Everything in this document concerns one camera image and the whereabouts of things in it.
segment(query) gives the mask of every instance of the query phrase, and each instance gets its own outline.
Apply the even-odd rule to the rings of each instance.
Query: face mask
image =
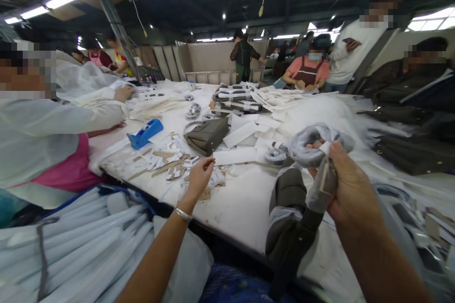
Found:
[[[309,53],[308,59],[310,60],[320,60],[322,58],[322,53]]]

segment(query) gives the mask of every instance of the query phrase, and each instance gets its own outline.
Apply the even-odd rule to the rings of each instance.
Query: white plastic bag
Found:
[[[153,218],[155,237],[166,221],[159,216]],[[213,261],[208,246],[187,230],[162,303],[197,303],[204,291]]]

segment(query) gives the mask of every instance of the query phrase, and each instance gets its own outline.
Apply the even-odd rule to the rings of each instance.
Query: hand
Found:
[[[324,140],[308,148],[319,148]],[[327,212],[337,225],[356,236],[371,229],[383,231],[385,229],[378,198],[365,172],[352,160],[341,146],[340,142],[333,142],[330,146],[330,158],[335,164],[338,173],[338,190]],[[316,170],[310,169],[315,177]]]
[[[317,87],[318,87],[317,84],[310,84],[310,85],[308,85],[308,86],[305,88],[305,90],[306,90],[306,91],[313,91],[313,90],[314,90],[315,88],[317,88]]]
[[[209,184],[212,176],[213,167],[215,166],[215,158],[210,157],[201,160],[195,165],[190,172],[190,185],[188,186],[187,195],[191,199],[197,201]]]
[[[305,82],[302,80],[298,80],[297,83],[295,83],[295,87],[298,89],[305,89]]]
[[[134,89],[129,86],[124,86],[122,88],[118,88],[115,92],[114,100],[125,103],[127,99],[131,96]]]
[[[353,50],[358,48],[360,45],[362,45],[361,42],[354,40],[354,41],[346,44],[346,50],[348,51],[348,53],[351,53]]]

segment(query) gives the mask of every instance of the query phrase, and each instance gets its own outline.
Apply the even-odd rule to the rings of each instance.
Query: window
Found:
[[[449,7],[426,16],[415,17],[408,25],[407,32],[434,31],[455,26],[455,7]]]

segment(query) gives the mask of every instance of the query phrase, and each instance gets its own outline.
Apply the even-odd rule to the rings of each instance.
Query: pink apron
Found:
[[[100,60],[100,52],[98,52],[98,56],[96,56],[96,57],[89,52],[89,58],[90,58],[90,61],[93,64],[95,64],[96,66],[98,66],[98,67],[103,66],[103,64],[101,63],[101,60]]]
[[[73,155],[30,182],[80,193],[103,181],[104,177],[89,170],[89,138],[87,134],[79,134],[79,146]]]

